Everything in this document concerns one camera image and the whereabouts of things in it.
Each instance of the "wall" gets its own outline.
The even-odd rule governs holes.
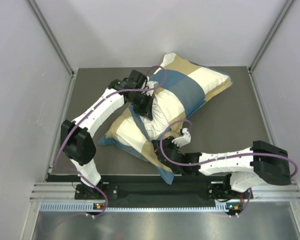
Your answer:
[[[43,180],[69,79],[26,1],[0,1],[0,240]]]
[[[300,0],[295,1],[254,75],[277,144],[299,165],[300,188]]]
[[[36,0],[72,68],[248,66],[286,0]]]

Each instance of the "gray floor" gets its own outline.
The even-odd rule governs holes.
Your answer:
[[[191,144],[183,152],[223,153],[247,148],[255,140],[268,141],[254,90],[245,66],[214,67],[228,73],[234,84],[212,98],[190,117],[193,122]],[[66,119],[72,120],[81,115],[105,91],[114,79],[129,76],[132,69],[146,73],[148,67],[136,68],[80,68],[76,77],[73,93],[69,103]],[[158,174],[156,168],[114,145],[99,146],[98,139],[110,128],[113,121],[126,106],[115,112],[99,128],[94,136],[97,153],[94,158],[101,174]],[[73,167],[62,156],[61,167]]]
[[[48,233],[73,212],[40,212]],[[109,212],[74,216],[32,240],[300,240],[289,203],[252,202],[239,218],[216,212]]]

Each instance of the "gray table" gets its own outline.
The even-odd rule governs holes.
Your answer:
[[[214,67],[228,73],[234,84],[212,98],[190,117],[193,122],[191,144],[183,152],[223,153],[244,149],[254,140],[268,141],[267,132],[258,107],[256,96],[245,66]],[[129,76],[132,69],[146,73],[148,67],[135,68],[80,68],[77,73],[66,119],[81,115],[105,91],[114,79]],[[97,147],[95,163],[101,174],[157,175],[156,168],[115,145],[99,146],[98,139],[110,128],[126,106],[116,111],[94,135]],[[65,155],[61,167],[73,167]],[[72,173],[52,169],[54,174]]]

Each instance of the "striped cloth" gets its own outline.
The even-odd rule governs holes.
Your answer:
[[[98,141],[102,146],[115,144],[128,153],[155,165],[168,184],[174,179],[171,169],[157,159],[151,140],[159,139],[171,123],[186,119],[211,98],[232,85],[231,78],[221,72],[189,62],[175,53],[166,54],[161,64],[167,79],[154,91],[153,120],[135,114],[130,105]],[[159,82],[164,72],[158,69],[150,78]],[[182,123],[175,124],[164,136],[177,138]]]

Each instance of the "metal frame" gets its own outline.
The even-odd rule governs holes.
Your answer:
[[[55,49],[56,53],[58,54],[59,58],[61,59],[64,67],[67,69],[68,72],[72,74],[69,87],[67,90],[67,94],[64,99],[64,105],[62,108],[62,111],[60,113],[58,124],[61,124],[63,119],[65,118],[67,114],[67,109],[70,103],[71,94],[74,88],[74,83],[76,80],[76,73],[72,70],[69,62],[67,61],[64,53],[62,52],[56,38],[54,37],[52,31],[50,30],[47,22],[44,19],[44,16],[42,15],[38,5],[36,4],[35,0],[26,0],[31,10],[34,12],[36,18],[38,19],[41,27],[43,28],[43,31],[46,33],[49,41],[51,42],[53,48]],[[273,39],[275,33],[277,32],[279,26],[282,24],[284,18],[287,16],[287,13],[289,12],[289,9],[293,5],[295,0],[287,0],[285,2],[285,5],[281,9],[281,12],[279,16],[277,17],[275,23],[273,24],[271,30],[269,31],[266,39],[264,40],[262,46],[260,47],[257,55],[255,56],[252,64],[250,67],[247,68],[247,71],[249,73],[251,83],[253,86],[253,90],[260,108],[260,112],[263,118],[263,122],[268,134],[268,137],[270,139],[270,142],[274,145],[276,145],[276,139],[274,138],[271,125],[268,121],[267,113],[264,108],[264,104],[262,102],[262,98],[259,93],[258,86],[255,82],[254,76],[253,76],[253,70],[256,68],[259,60],[261,59],[262,55],[264,54],[265,50],[269,46],[269,43]],[[46,172],[46,177],[49,174],[49,170],[52,168],[52,163],[54,160],[54,157],[56,155],[56,152],[58,150],[58,142],[59,142],[60,133],[57,131],[55,133],[55,138],[53,141],[53,147],[50,152],[49,157],[49,165]],[[297,225],[297,228],[300,233],[300,191],[298,188],[298,185],[296,182],[293,182],[290,186],[272,186],[272,185],[266,185],[266,186],[258,186],[253,187],[253,194],[254,198],[251,200],[252,203],[254,202],[290,202],[291,210],[293,212],[293,216],[295,219],[295,223]],[[62,210],[58,209],[57,205],[64,204],[66,206],[90,206],[90,202],[87,200],[74,200],[75,195],[75,189],[72,187],[71,182],[38,182],[34,185],[29,205],[28,205],[28,211],[27,211],[27,218],[24,223],[24,226],[22,228],[19,240],[31,240],[35,226],[37,223],[37,218],[40,210],[44,210],[44,208],[47,208],[47,206],[53,206],[53,208],[56,208],[54,210]],[[121,208],[114,208],[109,209],[109,212],[118,212],[118,211],[134,211],[136,209],[121,209]],[[158,211],[158,209],[137,209],[137,211]],[[175,208],[167,208],[163,209],[163,211],[168,212],[175,212],[175,211],[202,211],[202,212],[213,212],[215,209],[203,209],[203,208],[195,208],[195,209],[175,209]]]

